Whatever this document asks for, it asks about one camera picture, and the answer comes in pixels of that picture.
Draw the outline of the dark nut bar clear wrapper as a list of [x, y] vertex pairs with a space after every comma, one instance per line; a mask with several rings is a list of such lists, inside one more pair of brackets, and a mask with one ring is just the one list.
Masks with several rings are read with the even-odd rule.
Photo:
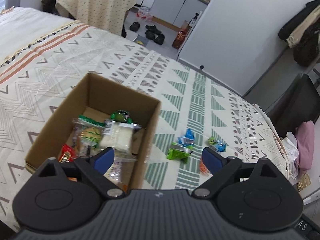
[[127, 186], [136, 161], [136, 157], [115, 157], [111, 167], [104, 173], [104, 177], [118, 186]]

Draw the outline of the red white snack bar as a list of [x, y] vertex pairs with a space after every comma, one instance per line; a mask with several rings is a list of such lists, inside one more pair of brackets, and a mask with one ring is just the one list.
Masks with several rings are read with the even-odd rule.
[[59, 162], [60, 163], [68, 163], [68, 162], [72, 162], [75, 158], [76, 158], [76, 154], [75, 154], [75, 151], [73, 150], [73, 148], [71, 148], [67, 144], [64, 144], [62, 146]]

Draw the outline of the green biscuit packet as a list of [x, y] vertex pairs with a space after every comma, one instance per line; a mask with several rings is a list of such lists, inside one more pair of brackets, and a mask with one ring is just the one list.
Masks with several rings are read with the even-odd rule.
[[72, 147], [77, 156], [94, 156], [98, 153], [105, 124], [85, 115], [73, 119]]

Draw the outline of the white rice cake packet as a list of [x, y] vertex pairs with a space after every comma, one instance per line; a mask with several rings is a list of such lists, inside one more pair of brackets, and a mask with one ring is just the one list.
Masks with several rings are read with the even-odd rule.
[[102, 137], [99, 142], [100, 148], [113, 148], [120, 153], [129, 154], [131, 151], [132, 138], [135, 131], [142, 127], [138, 124], [129, 124], [105, 119]]

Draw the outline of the bright green snack packet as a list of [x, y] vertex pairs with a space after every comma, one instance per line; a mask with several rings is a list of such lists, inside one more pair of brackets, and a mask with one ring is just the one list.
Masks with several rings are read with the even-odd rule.
[[182, 145], [177, 142], [172, 142], [167, 152], [167, 159], [180, 160], [186, 164], [192, 153], [193, 145]]

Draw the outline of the green blue candy packet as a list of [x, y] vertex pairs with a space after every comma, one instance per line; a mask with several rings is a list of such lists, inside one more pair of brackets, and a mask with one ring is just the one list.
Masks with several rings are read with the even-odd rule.
[[209, 137], [208, 146], [215, 152], [225, 152], [227, 144], [221, 140], [217, 140], [214, 137]]

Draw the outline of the blue white snack packet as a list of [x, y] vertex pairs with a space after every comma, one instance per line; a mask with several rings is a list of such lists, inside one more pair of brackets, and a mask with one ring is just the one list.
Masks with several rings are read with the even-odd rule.
[[184, 147], [193, 145], [195, 141], [195, 137], [191, 129], [187, 129], [184, 136], [178, 137], [178, 143], [183, 145]]

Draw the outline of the patterned bed blanket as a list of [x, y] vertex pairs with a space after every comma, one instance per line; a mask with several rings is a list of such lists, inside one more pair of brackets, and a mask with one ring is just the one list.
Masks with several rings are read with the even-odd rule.
[[[287, 176], [289, 166], [274, 127], [258, 106], [204, 75], [155, 51], [83, 23], [69, 23], [31, 42], [1, 63], [1, 220], [17, 223], [12, 200], [29, 178], [24, 158], [59, 104], [88, 73], [98, 74], [161, 103], [143, 186], [193, 190], [209, 137], [225, 155], [246, 162], [269, 158]], [[172, 142], [191, 129], [188, 162], [167, 159]]]

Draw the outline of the brown cardboard box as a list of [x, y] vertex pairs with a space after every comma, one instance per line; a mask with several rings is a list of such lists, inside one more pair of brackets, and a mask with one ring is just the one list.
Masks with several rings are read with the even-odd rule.
[[63, 144], [71, 140], [74, 118], [83, 114], [102, 122], [116, 110], [127, 110], [144, 129], [136, 143], [137, 161], [128, 185], [142, 188], [161, 102], [97, 74], [86, 74], [46, 121], [25, 158], [27, 171], [34, 173], [49, 157], [59, 157]]

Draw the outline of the pink cloth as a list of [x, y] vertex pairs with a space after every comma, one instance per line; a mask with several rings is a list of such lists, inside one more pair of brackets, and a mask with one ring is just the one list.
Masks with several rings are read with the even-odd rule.
[[305, 174], [311, 167], [314, 154], [315, 127], [313, 121], [303, 122], [296, 128], [299, 175]]

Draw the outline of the black chair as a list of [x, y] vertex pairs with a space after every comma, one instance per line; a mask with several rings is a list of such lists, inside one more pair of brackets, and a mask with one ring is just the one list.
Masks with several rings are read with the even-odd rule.
[[285, 137], [303, 122], [319, 118], [319, 93], [307, 74], [298, 74], [268, 113], [276, 132]]

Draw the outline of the black slipper left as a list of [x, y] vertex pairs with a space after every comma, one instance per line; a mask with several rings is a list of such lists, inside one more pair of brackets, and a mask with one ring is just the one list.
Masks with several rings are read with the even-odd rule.
[[139, 22], [133, 22], [129, 27], [129, 29], [133, 32], [137, 32], [139, 30], [139, 28], [140, 28]]

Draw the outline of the black shoes pile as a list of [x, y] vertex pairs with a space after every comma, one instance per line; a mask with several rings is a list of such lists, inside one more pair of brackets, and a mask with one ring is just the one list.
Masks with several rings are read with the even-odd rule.
[[165, 35], [157, 29], [155, 25], [146, 25], [145, 36], [156, 44], [162, 45], [165, 40]]

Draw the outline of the white bed sheet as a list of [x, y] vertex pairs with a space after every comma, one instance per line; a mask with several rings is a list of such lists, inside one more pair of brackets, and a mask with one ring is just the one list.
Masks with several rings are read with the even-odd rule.
[[1, 14], [1, 63], [31, 42], [73, 22], [33, 8], [16, 7]]

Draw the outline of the hanging black and beige coats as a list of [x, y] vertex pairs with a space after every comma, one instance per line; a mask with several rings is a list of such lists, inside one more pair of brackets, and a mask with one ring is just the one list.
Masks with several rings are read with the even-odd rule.
[[278, 37], [293, 50], [293, 59], [299, 66], [310, 66], [319, 55], [319, 0], [306, 3], [280, 29]]

